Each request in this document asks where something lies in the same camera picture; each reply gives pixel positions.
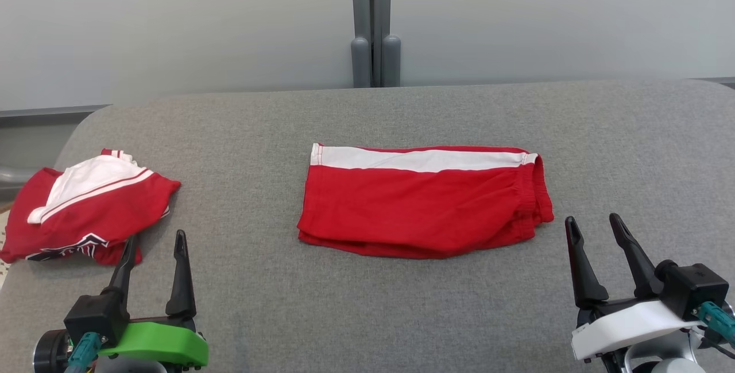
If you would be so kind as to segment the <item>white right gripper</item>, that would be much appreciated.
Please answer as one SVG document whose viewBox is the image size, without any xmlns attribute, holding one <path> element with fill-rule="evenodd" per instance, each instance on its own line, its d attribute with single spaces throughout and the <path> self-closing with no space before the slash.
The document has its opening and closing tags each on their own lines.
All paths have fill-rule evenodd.
<svg viewBox="0 0 735 373">
<path fill-rule="evenodd" d="M 655 276 L 655 268 L 645 250 L 627 228 L 620 215 L 609 214 L 609 222 L 617 245 L 622 248 L 635 282 L 633 296 L 639 300 L 658 297 L 663 282 Z M 565 219 L 574 301 L 580 310 L 577 328 L 572 331 L 571 348 L 575 360 L 598 357 L 648 341 L 657 341 L 670 334 L 682 333 L 691 351 L 703 344 L 700 321 L 683 321 L 659 300 L 635 302 L 617 300 L 604 306 L 612 313 L 601 315 L 593 310 L 609 299 L 599 283 L 585 252 L 585 239 L 573 216 Z"/>
</svg>

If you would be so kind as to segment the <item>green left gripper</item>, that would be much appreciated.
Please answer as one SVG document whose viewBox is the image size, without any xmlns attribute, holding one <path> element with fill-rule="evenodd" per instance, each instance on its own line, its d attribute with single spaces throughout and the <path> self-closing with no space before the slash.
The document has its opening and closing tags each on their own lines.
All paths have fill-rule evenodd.
<svg viewBox="0 0 735 373">
<path fill-rule="evenodd" d="M 121 305 L 127 305 L 132 269 L 136 266 L 139 236 L 127 239 L 120 260 L 105 293 L 113 294 Z M 197 314 L 192 279 L 191 260 L 184 230 L 177 230 L 173 257 L 176 261 L 171 296 L 166 305 L 169 317 L 131 321 L 112 347 L 103 346 L 99 357 L 127 357 L 145 362 L 159 362 L 181 368 L 202 368 L 209 365 L 208 342 L 197 331 Z"/>
</svg>

